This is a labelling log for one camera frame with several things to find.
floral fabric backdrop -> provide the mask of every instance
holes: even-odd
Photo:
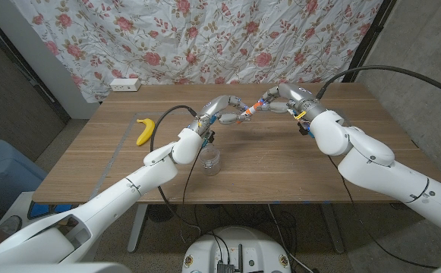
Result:
[[[346,69],[382,0],[12,0],[88,102],[142,84],[303,83]]]

wooden table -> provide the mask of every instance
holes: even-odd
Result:
[[[156,121],[165,110],[179,104],[199,111],[220,95],[239,96],[252,105],[272,86],[274,84],[142,86],[134,93],[112,93],[50,171],[33,200],[48,204],[84,203],[94,189],[95,193],[103,191],[141,167],[150,142],[136,146],[144,125],[135,123],[135,115]],[[317,92],[322,85],[301,86]],[[334,83],[322,102],[345,116],[352,125],[387,144],[402,164],[441,181],[441,172],[363,85]],[[191,120],[185,110],[169,115],[159,127],[155,147],[176,141],[178,133]],[[216,176],[207,177],[201,173],[200,165],[195,166],[185,203],[349,202],[337,170],[318,150],[314,139],[298,132],[296,123],[287,114],[260,112],[252,121],[242,124],[214,124],[214,145],[221,153],[222,170]],[[338,164],[342,157],[334,159]],[[172,203],[181,203],[191,167],[177,166],[178,176],[162,186]],[[355,201],[393,201],[353,184],[348,186]],[[158,190],[148,193],[139,202],[163,203]]]

electrical outlet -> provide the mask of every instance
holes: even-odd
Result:
[[[139,79],[114,79],[111,82],[112,91],[137,91],[140,86]]]

yellow banana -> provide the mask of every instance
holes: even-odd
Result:
[[[137,123],[144,123],[146,125],[146,129],[142,132],[142,134],[137,138],[136,145],[143,145],[153,134],[154,130],[154,121],[149,118],[145,118],[143,120],[137,120]]]

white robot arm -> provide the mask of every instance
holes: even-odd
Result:
[[[326,155],[346,154],[340,174],[360,187],[391,196],[441,228],[441,183],[395,160],[392,150],[356,127],[343,127],[343,118],[324,108],[307,90],[282,83],[260,102],[268,109],[276,97],[288,99],[286,111],[309,124],[318,148]]]
[[[170,181],[178,173],[175,163],[189,164],[209,137],[209,127],[227,106],[245,110],[235,96],[220,96],[209,102],[194,121],[170,143],[148,154],[144,166],[129,174],[89,202],[37,221],[0,244],[0,265],[70,263],[80,261],[102,232],[142,195]],[[67,234],[57,223],[73,218],[78,224]]]

